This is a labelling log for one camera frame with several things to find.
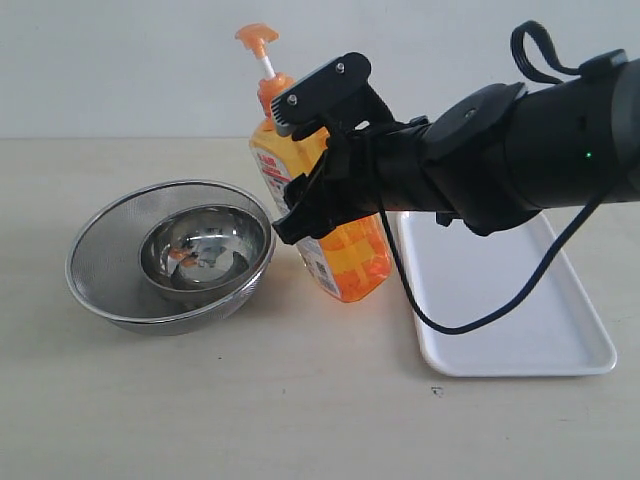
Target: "table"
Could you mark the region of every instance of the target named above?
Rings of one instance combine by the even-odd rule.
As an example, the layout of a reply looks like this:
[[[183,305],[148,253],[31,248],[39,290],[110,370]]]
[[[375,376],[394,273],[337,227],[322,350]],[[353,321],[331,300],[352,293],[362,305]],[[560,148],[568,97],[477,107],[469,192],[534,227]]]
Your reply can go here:
[[[73,237],[131,190],[223,180],[275,212],[245,139],[6,140],[0,162],[3,480],[637,475],[638,205],[601,208],[567,247],[611,374],[461,380],[421,358],[396,275],[345,305],[282,244],[247,305],[197,333],[136,335],[72,299]]]

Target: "white tray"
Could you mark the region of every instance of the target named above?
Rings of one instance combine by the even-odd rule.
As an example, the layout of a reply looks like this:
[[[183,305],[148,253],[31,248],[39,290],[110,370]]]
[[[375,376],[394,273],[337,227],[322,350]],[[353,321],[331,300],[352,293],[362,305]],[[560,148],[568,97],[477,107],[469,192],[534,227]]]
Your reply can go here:
[[[522,288],[555,234],[544,215],[489,237],[431,213],[398,215],[399,247],[416,301],[432,320],[459,326]],[[447,336],[414,315],[425,360],[456,377],[582,376],[611,371],[617,354],[564,252],[531,295],[495,323]]]

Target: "pump dispenser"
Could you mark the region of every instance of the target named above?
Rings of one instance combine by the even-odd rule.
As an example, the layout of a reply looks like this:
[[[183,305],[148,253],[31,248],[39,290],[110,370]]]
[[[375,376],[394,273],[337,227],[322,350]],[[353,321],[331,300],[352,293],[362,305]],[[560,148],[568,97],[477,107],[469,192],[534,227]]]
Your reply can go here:
[[[328,132],[294,142],[281,137],[271,119],[271,100],[294,83],[275,72],[266,45],[278,32],[263,23],[241,28],[235,36],[251,50],[264,70],[258,84],[258,99],[265,119],[249,140],[249,148],[282,215],[289,211],[284,187],[300,174],[308,174],[326,148]],[[348,223],[321,240],[305,238],[296,244],[309,273],[327,293],[343,302],[355,302],[372,292],[391,273],[391,255],[377,216]]]

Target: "black cable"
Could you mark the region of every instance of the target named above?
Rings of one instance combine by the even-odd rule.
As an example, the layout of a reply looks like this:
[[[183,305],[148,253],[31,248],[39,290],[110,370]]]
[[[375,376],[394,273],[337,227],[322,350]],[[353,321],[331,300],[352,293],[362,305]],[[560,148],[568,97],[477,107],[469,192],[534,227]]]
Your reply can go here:
[[[577,68],[568,68],[560,63],[549,32],[538,22],[528,21],[514,29],[511,34],[511,54],[518,69],[525,77],[537,83],[550,83],[554,85],[562,83],[562,80],[559,78],[542,73],[531,64],[524,50],[524,37],[526,34],[529,34],[538,46],[547,64],[556,72],[573,76],[580,75],[580,71]]]
[[[389,225],[389,219],[387,218],[387,214],[382,202],[382,197],[380,195],[379,188],[379,179],[376,174],[373,162],[373,155],[371,149],[371,135],[365,135],[365,160],[369,164],[369,175],[370,182],[373,187],[373,193],[375,195],[375,200],[378,207],[378,213],[380,213],[380,217],[382,220],[382,225],[384,227],[385,233],[387,235],[387,239],[389,241],[389,246],[391,248],[391,253],[393,255],[393,259],[396,263],[396,268],[398,269],[398,273],[400,274],[400,280],[402,281],[402,286],[404,287],[404,291],[407,295],[409,303],[413,308],[413,311],[418,315],[420,320],[424,322],[428,327],[433,330],[445,334],[445,335],[462,335],[465,333],[472,332],[473,330],[477,330],[481,327],[489,325],[492,322],[504,317],[516,307],[518,307],[529,294],[533,291],[535,286],[538,284],[542,276],[545,274],[554,258],[558,255],[558,253],[562,250],[565,244],[569,241],[569,239],[573,236],[574,233],[587,221],[587,219],[591,216],[591,214],[600,206],[600,204],[604,201],[607,195],[615,188],[615,186],[623,180],[631,170],[640,166],[640,151],[636,152],[635,156],[631,157],[631,160],[626,164],[620,167],[615,174],[611,176],[611,178],[603,184],[600,190],[596,191],[593,197],[585,204],[585,206],[580,210],[580,212],[576,215],[576,217],[567,225],[567,227],[563,230],[563,232],[558,235],[556,240],[551,244],[545,255],[542,257],[540,264],[534,270],[533,274],[529,278],[529,280],[525,283],[524,287],[507,303],[505,303],[502,307],[498,308],[494,312],[475,320],[466,325],[462,325],[460,327],[445,327],[444,325],[440,325],[433,320],[431,320],[427,315],[422,311],[422,309],[418,306],[416,302],[413,292],[411,291],[411,286],[409,285],[409,280],[407,279],[407,274],[405,272],[402,259],[400,258],[400,254],[398,253],[398,248],[393,239],[393,233],[391,231],[391,226]]]

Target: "mesh strainer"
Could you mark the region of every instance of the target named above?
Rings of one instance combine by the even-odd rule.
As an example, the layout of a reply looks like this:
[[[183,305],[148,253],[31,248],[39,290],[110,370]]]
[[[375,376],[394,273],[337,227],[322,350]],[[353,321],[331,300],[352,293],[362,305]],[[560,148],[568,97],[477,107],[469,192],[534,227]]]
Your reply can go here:
[[[140,267],[142,242],[176,213],[212,205],[233,206],[256,218],[266,233],[266,255],[242,284],[207,305],[163,298]],[[259,200],[235,186],[203,180],[152,185],[106,206],[80,230],[67,259],[67,282],[84,307],[120,327],[154,334],[192,331],[229,316],[251,296],[275,249],[270,220]]]

